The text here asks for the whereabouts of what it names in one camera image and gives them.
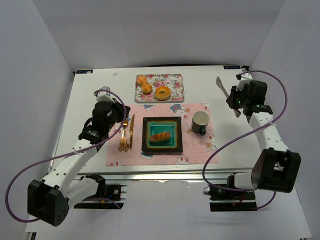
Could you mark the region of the metal tongs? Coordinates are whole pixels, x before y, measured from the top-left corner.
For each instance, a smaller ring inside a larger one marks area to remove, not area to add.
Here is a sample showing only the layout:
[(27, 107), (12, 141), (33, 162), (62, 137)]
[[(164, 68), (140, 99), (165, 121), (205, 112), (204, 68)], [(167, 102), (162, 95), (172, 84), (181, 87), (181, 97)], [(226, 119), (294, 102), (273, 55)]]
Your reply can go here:
[[(229, 94), (227, 93), (226, 89), (224, 88), (223, 83), (222, 83), (219, 76), (216, 77), (215, 82), (216, 82), (216, 85), (218, 86), (218, 88), (221, 89), (221, 91), (223, 92), (224, 96), (226, 98), (228, 98)], [(234, 109), (233, 111), (234, 111), (234, 114), (237, 118), (239, 118), (241, 116), (241, 112), (238, 109)]]

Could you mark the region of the brown striped bread loaf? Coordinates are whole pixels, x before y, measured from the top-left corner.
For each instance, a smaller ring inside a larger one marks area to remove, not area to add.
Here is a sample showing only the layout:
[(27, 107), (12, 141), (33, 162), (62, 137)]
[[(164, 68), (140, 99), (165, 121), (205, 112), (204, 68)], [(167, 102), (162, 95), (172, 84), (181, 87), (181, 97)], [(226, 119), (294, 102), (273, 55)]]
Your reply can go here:
[(167, 141), (171, 138), (170, 132), (161, 132), (149, 137), (149, 141), (153, 143)]

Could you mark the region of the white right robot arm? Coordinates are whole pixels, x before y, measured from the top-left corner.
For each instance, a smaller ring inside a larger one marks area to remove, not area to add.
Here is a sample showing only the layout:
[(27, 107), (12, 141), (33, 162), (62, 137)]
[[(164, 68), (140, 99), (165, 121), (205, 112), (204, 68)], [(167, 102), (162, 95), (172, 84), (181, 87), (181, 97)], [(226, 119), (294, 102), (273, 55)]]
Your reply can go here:
[(301, 156), (289, 150), (272, 123), (273, 111), (264, 104), (267, 89), (265, 82), (241, 80), (231, 88), (226, 100), (231, 109), (243, 110), (249, 125), (256, 130), (261, 150), (250, 172), (234, 174), (234, 186), (237, 189), (290, 193), (298, 175)]

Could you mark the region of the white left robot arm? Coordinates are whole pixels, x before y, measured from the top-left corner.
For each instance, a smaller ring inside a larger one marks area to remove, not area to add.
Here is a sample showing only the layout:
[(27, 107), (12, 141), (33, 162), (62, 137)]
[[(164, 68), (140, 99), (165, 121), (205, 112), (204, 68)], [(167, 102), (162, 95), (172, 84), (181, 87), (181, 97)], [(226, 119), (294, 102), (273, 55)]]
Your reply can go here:
[(85, 176), (76, 185), (72, 181), (84, 165), (97, 154), (103, 141), (116, 123), (129, 116), (129, 106), (115, 99), (99, 101), (92, 116), (85, 122), (73, 147), (71, 156), (66, 156), (48, 175), (33, 180), (27, 188), (27, 212), (54, 226), (59, 226), (67, 217), (69, 209), (84, 199), (101, 196), (106, 180), (95, 173)]

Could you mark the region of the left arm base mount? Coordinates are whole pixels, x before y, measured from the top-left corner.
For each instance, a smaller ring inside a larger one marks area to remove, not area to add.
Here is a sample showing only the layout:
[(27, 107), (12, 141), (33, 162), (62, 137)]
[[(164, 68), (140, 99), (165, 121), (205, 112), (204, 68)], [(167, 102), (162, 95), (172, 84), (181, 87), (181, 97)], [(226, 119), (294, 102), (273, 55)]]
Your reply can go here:
[(74, 209), (120, 210), (124, 206), (127, 185), (106, 181), (98, 187), (97, 193), (76, 204)]

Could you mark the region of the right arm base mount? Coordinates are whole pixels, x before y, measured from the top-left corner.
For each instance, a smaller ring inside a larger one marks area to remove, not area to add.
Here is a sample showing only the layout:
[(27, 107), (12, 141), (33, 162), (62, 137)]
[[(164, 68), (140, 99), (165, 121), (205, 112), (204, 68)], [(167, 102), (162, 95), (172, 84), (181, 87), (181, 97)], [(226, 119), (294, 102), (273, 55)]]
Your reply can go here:
[(206, 177), (207, 188), (203, 193), (209, 196), (211, 212), (254, 212), (258, 210), (255, 188), (250, 172), (233, 173), (225, 184), (211, 183)]

